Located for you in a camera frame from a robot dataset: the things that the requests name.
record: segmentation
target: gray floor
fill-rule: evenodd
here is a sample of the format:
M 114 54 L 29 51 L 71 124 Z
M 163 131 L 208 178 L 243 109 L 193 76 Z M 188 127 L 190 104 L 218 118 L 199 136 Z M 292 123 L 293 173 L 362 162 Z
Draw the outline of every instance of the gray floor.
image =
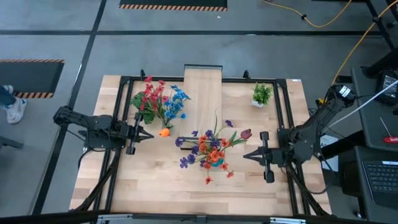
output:
M 100 2 L 2 1 L 0 29 L 91 30 Z M 128 11 L 118 9 L 118 0 L 108 0 L 99 29 L 315 30 L 292 12 L 257 0 L 228 2 L 228 12 L 219 13 Z M 278 3 L 300 9 L 316 24 L 330 20 L 344 5 L 310 0 L 280 0 Z M 374 4 L 378 12 L 385 7 L 384 2 Z M 389 19 L 388 12 L 384 20 Z M 366 30 L 370 23 L 367 7 L 356 3 L 324 30 Z M 390 31 L 396 36 L 396 28 Z M 139 70 L 144 69 L 148 75 L 182 76 L 186 63 L 222 65 L 226 77 L 241 77 L 243 71 L 249 70 L 252 77 L 299 78 L 303 81 L 308 107 L 315 107 L 315 100 L 325 94 L 338 67 L 358 39 L 241 35 L 97 36 L 75 111 L 92 114 L 103 75 L 138 75 Z M 87 35 L 0 35 L 0 58 L 65 60 L 60 84 L 52 99 L 30 100 L 25 118 L 17 125 L 6 124 L 5 114 L 0 113 L 0 135 L 25 144 L 23 149 L 5 147 L 0 151 L 0 217 L 25 215 L 31 210 L 57 135 L 52 116 L 68 101 L 87 41 Z M 382 38 L 368 37 L 349 59 L 342 74 L 349 74 L 351 67 L 371 65 L 388 51 Z M 361 129 L 358 115 L 350 121 L 349 126 L 336 125 L 335 131 L 347 135 Z M 67 134 L 44 206 L 45 213 L 68 210 L 81 149 L 80 140 Z M 352 211 L 358 205 L 353 198 L 343 195 L 339 187 L 332 187 L 328 194 L 335 215 L 354 218 Z

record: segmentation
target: orange and black tape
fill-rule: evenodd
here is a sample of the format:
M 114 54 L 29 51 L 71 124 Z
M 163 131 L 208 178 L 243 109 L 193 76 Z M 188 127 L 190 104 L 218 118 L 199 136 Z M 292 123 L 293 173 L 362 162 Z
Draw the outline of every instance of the orange and black tape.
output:
M 23 93 L 23 92 L 15 92 L 14 96 L 19 98 L 51 98 L 54 93 Z
M 0 62 L 60 62 L 65 63 L 61 59 L 0 59 Z
M 120 9 L 154 9 L 178 11 L 217 11 L 228 10 L 226 0 L 121 0 Z

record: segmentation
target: teal vase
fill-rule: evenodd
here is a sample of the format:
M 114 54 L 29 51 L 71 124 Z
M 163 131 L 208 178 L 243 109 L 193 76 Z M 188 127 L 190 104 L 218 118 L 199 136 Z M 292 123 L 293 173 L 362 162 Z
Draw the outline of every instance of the teal vase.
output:
M 224 163 L 224 159 L 218 159 L 218 161 L 212 163 L 211 166 L 212 166 L 212 167 L 218 167 L 218 166 L 221 165 L 222 163 Z

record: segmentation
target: flower bouquet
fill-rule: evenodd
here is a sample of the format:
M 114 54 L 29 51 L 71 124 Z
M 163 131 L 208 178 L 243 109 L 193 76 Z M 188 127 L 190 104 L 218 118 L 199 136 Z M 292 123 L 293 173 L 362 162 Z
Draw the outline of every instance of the flower bouquet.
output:
M 198 142 L 192 147 L 191 154 L 187 157 L 182 157 L 180 159 L 180 167 L 187 168 L 189 164 L 194 164 L 196 162 L 200 163 L 200 167 L 207 170 L 207 177 L 205 183 L 209 184 L 213 179 L 209 176 L 209 171 L 212 167 L 219 167 L 220 169 L 227 172 L 227 178 L 234 176 L 234 171 L 228 169 L 228 163 L 225 159 L 226 149 L 233 147 L 237 144 L 246 142 L 251 136 L 251 130 L 247 129 L 241 132 L 240 138 L 236 139 L 237 131 L 227 140 L 226 138 L 218 139 L 220 131 L 226 127 L 233 127 L 232 122 L 226 120 L 226 125 L 223 126 L 219 131 L 207 130 L 204 135 L 198 138 Z M 197 137 L 198 131 L 192 132 L 193 137 Z M 183 144 L 182 138 L 177 138 L 175 140 L 175 145 L 180 147 Z
M 185 113 L 178 114 L 184 107 L 185 101 L 190 100 L 190 98 L 177 85 L 171 86 L 171 89 L 175 91 L 174 96 L 171 97 L 173 92 L 171 92 L 170 96 L 163 95 L 164 81 L 159 80 L 156 88 L 151 84 L 151 76 L 148 76 L 144 81 L 146 82 L 145 91 L 135 95 L 131 100 L 131 104 L 139 109 L 139 113 L 144 117 L 145 124 L 151 124 L 155 116 L 158 117 L 162 121 L 163 128 L 159 134 L 166 137 L 170 134 L 169 129 L 173 127 L 170 123 L 171 120 L 177 117 L 187 118 Z

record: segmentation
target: yellow cable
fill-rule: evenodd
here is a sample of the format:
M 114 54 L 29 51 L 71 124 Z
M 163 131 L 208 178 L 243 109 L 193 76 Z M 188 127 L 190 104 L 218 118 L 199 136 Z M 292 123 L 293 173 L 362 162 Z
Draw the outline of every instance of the yellow cable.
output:
M 300 16 L 303 16 L 303 14 L 301 13 L 301 12 L 298 12 L 297 10 L 295 10 L 295 9 L 293 9 L 293 8 L 291 8 L 291 7 L 286 7 L 286 6 L 281 6 L 281 5 L 278 5 L 278 4 L 274 4 L 274 3 L 271 3 L 271 2 L 268 2 L 267 0 L 262 0 L 264 3 L 267 3 L 267 4 L 270 4 L 270 5 L 273 5 L 273 6 L 277 6 L 277 7 L 281 7 L 281 8 L 283 8 L 283 9 L 288 9 L 288 10 L 290 10 L 290 11 L 294 11 L 295 13 L 297 13 L 298 15 L 300 15 Z M 316 28 L 322 28 L 322 27 L 326 27 L 326 26 L 328 26 L 328 25 L 330 25 L 332 22 L 334 22 L 346 9 L 347 9 L 347 7 L 349 6 L 349 4 L 352 2 L 353 0 L 349 0 L 349 2 L 347 2 L 347 4 L 346 4 L 346 6 L 331 20 L 331 21 L 329 21 L 328 23 L 326 23 L 326 24 L 324 24 L 324 25 L 321 25 L 321 26 L 317 26 L 317 25 L 314 25 L 311 21 L 309 21 L 308 19 L 307 19 L 307 17 L 305 17 L 304 19 L 311 25 L 311 26 L 313 26 L 313 27 L 316 27 Z
M 387 10 L 389 10 L 393 5 L 397 4 L 398 0 L 395 0 L 393 3 L 391 3 L 387 8 L 385 8 L 385 10 L 383 10 L 380 15 L 377 18 L 380 18 L 384 13 L 386 13 Z M 372 23 L 372 25 L 368 28 L 368 30 L 363 34 L 363 36 L 361 37 L 361 39 L 358 41 L 358 43 L 356 43 L 356 45 L 354 46 L 354 48 L 351 50 L 351 52 L 347 55 L 346 59 L 344 60 L 343 64 L 340 66 L 340 68 L 338 69 L 331 85 L 335 84 L 335 81 L 338 77 L 338 75 L 341 72 L 341 69 L 343 69 L 344 65 L 347 63 L 347 60 L 351 57 L 351 55 L 353 54 L 353 52 L 355 51 L 355 49 L 358 47 L 358 45 L 363 41 L 363 39 L 366 37 L 366 35 L 368 34 L 368 32 L 374 27 L 375 22 Z

